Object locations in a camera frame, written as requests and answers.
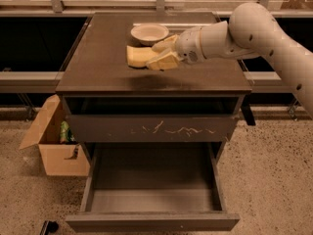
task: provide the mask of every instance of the scratch mark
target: scratch mark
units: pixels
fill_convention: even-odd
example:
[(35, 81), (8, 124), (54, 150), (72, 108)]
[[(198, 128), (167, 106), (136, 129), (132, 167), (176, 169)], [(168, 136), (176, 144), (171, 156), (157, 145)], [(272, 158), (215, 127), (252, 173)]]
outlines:
[(155, 131), (153, 133), (157, 133), (158, 129), (160, 128), (161, 125), (163, 125), (164, 121), (162, 120), (156, 127)]
[(145, 126), (143, 126), (143, 129), (144, 129), (144, 130), (146, 130), (147, 132), (149, 131), (149, 129), (148, 129), (148, 128), (146, 128)]
[(211, 134), (214, 134), (216, 131), (210, 130), (210, 129), (206, 129), (206, 131), (208, 131)]
[(202, 130), (197, 130), (194, 128), (187, 128), (187, 127), (181, 127), (179, 130), (165, 130), (167, 133), (175, 134), (175, 133), (180, 133), (181, 131), (186, 130), (187, 135), (192, 134), (192, 132), (195, 133), (201, 133)]

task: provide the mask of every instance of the cardboard box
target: cardboard box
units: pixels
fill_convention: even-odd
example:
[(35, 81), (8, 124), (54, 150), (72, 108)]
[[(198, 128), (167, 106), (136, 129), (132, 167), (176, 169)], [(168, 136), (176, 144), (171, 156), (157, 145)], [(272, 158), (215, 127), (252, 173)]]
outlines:
[[(60, 98), (48, 98), (27, 131), (20, 149), (38, 145), (47, 175), (87, 176), (89, 163), (80, 145), (60, 144), (60, 126), (65, 119)], [(70, 159), (78, 148), (76, 159)]]

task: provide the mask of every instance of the white bowl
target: white bowl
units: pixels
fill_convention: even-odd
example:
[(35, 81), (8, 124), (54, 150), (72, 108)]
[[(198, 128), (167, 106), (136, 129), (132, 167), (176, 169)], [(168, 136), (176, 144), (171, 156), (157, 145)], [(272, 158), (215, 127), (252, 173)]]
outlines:
[(130, 31), (143, 45), (153, 46), (168, 35), (168, 28), (157, 23), (142, 23)]

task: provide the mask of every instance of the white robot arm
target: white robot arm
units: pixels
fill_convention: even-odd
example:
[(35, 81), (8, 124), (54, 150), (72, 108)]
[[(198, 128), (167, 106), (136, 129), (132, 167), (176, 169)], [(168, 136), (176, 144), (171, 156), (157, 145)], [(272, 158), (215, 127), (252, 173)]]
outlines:
[(229, 23), (184, 31), (172, 49), (188, 64), (215, 57), (248, 59), (261, 56), (313, 118), (313, 54), (286, 35), (273, 16), (259, 4), (240, 5)]

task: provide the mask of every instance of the floor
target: floor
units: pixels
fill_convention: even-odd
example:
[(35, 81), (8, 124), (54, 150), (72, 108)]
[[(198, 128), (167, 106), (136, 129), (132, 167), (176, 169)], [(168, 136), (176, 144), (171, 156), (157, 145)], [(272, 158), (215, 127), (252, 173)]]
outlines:
[[(142, 235), (313, 234), (313, 121), (302, 109), (298, 121), (285, 107), (252, 110), (256, 126), (241, 118), (218, 164), (227, 210), (241, 217), (235, 228)], [(46, 176), (36, 147), (19, 151), (24, 118), (0, 109), (0, 234), (39, 234), (47, 219), (60, 224), (55, 234), (75, 234), (65, 218), (78, 212), (85, 178)]]

